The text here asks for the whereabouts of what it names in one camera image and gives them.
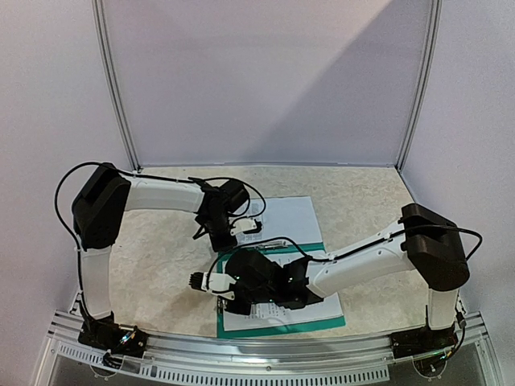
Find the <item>green file folder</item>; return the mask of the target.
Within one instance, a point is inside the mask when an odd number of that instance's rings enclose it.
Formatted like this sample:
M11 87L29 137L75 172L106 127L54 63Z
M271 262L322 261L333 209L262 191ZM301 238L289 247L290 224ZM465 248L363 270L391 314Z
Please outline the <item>green file folder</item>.
M312 331L321 331L321 330L327 330L327 329L331 329L331 328L337 328L337 327L346 325L345 318L343 317L344 321L341 321L339 318L338 319L335 318L335 319L325 320L325 321L297 324L297 325L293 325L293 326L259 328L259 329L243 330L243 331L224 331L224 328L222 326L223 317L221 316L223 310L226 310L226 309L223 306L218 306L217 320L216 320L216 337L219 339L243 339L243 338L266 337L266 336L273 336L273 335L288 335L288 334L297 334L297 333L307 333L307 332L312 332Z

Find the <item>folder spine metal clip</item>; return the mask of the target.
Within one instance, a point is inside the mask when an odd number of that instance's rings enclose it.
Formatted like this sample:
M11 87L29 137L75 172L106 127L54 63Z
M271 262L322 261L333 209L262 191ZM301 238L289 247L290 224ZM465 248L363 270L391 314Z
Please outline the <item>folder spine metal clip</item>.
M269 240L258 245L259 249L281 249L286 248L288 243L285 240Z

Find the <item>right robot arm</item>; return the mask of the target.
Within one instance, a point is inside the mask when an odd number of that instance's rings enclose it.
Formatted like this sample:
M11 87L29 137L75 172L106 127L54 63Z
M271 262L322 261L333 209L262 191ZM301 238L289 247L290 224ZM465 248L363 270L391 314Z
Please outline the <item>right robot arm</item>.
M375 236L333 253L304 255L280 265L256 249L241 248L224 266L234 283L225 311L248 316L252 307L272 303L300 310L344 288L391 273L417 271L428 287L426 325L416 334L424 351L447 337L455 319L459 289L470 271L461 234L452 221L411 203L402 216Z

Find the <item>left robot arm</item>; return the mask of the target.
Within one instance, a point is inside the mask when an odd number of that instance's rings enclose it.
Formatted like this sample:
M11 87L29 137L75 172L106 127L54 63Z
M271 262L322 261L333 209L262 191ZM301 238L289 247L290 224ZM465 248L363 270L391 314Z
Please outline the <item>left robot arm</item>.
M236 246L237 230L230 220L248 201L245 185L234 179L214 187L202 179L133 175L108 162L99 164L72 202L80 288L86 314L94 318L87 330L89 337L103 349L114 348L120 340L118 329L104 318L112 314L109 258L126 212L191 213L200 226L195 237L207 234L212 250L218 253Z

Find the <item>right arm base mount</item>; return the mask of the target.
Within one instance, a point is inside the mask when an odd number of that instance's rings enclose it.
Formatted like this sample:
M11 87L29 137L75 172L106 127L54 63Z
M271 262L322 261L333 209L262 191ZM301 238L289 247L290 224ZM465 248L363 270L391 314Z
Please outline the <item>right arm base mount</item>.
M467 323L455 323L443 330L422 326L389 335L395 359L434 354L438 359L450 359L463 345Z

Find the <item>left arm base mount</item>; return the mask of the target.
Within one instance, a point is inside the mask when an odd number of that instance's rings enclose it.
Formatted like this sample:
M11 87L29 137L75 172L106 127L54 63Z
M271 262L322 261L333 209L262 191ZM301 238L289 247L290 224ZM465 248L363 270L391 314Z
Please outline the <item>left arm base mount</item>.
M78 342L85 346L109 351L112 355L142 358L148 338L149 335L137 326L115 323L111 314L102 319L85 316Z

